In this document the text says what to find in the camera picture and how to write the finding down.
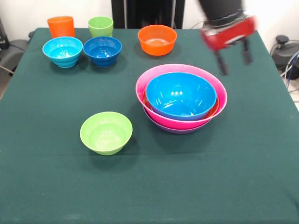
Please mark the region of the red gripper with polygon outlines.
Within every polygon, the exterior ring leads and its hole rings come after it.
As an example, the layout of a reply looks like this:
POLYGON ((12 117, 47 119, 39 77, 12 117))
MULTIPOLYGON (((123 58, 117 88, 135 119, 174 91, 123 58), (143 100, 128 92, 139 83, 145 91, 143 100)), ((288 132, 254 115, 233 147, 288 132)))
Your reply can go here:
POLYGON ((252 63, 249 41, 245 38, 253 34, 255 29, 255 16, 245 16, 244 19, 240 19, 224 28, 212 28, 209 25, 204 25, 200 30, 203 41, 206 43, 209 49, 214 51, 214 55, 222 75, 227 75, 228 69, 219 50, 227 48, 236 41, 242 40, 242 55, 244 63, 246 65, 252 63))

